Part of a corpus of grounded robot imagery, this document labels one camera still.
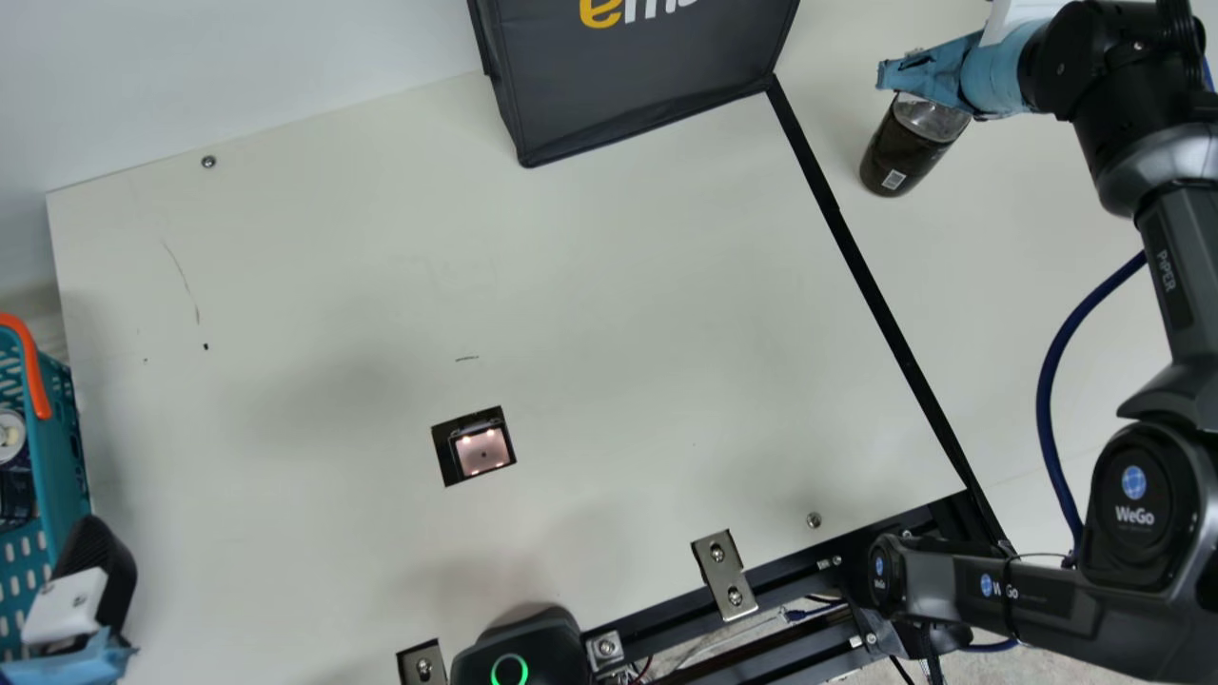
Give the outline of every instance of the dark liquid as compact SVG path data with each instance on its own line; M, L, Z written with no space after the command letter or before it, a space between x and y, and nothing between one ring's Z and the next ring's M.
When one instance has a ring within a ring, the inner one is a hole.
M931 173L949 147L951 143L927 140L905 128L888 107L862 156L859 178L876 195L900 197Z

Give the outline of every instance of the blue cable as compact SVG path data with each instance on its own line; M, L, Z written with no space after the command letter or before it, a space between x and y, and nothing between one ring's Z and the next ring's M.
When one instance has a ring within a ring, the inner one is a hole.
M1066 516L1066 523L1069 525L1071 534L1074 536L1075 551L1078 550L1079 542L1083 538L1083 519L1078 516L1078 505L1074 503L1074 496L1071 495L1069 484L1066 483L1066 474L1062 473L1062 462L1061 457L1057 455L1057 442L1054 439L1052 405L1050 402L1054 392L1054 377L1057 375L1057 366L1061 364L1062 355L1066 352L1066 345L1074 335L1074 332L1078 330L1083 319L1085 319L1100 302L1119 288L1122 283L1129 280L1129 277L1136 273L1138 269L1145 264L1146 254L1138 252L1134 258L1129 260L1123 267L1117 269L1117 273L1110 275L1107 280L1093 290L1091 294L1088 295L1073 312L1071 312L1066 323L1062 324L1061 330L1057 332L1057 336L1054 338L1052 345L1049 346L1049 353L1045 355L1045 363L1040 367L1040 382L1037 384L1037 433L1040 435L1040 452L1045 457L1045 468L1049 470L1049 480L1052 481L1054 491L1057 492L1057 501L1061 503L1062 513Z
M961 652L971 652L974 655L993 655L995 652L1005 652L1007 650L1013 650L1019 646L1019 641L1015 637L1010 640L1002 640L1001 642L990 642L989 645L968 645L967 647L961 647Z

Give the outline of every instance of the white block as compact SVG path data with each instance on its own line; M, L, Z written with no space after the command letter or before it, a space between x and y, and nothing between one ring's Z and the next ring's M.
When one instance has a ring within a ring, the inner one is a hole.
M48 645L100 630L97 606L107 579L105 570L90 568L44 585L26 617L22 644Z

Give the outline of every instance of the white table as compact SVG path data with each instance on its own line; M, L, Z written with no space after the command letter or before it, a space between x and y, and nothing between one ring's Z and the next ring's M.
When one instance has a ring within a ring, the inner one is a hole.
M867 195L876 61L985 10L905 5L806 4L780 76L1004 524L1061 547L1035 372L1136 236L1050 121ZM134 685L391 684L523 602L591 628L692 590L716 530L758 566L961 489L764 96L525 171L470 74L49 208L96 508L140 563ZM1166 361L1140 285L1063 366L1072 474ZM496 405L519 463L443 488L429 428Z

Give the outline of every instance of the gray fabric box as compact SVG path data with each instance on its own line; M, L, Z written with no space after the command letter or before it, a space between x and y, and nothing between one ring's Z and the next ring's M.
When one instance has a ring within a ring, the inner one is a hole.
M469 0L526 167L765 90L799 0Z

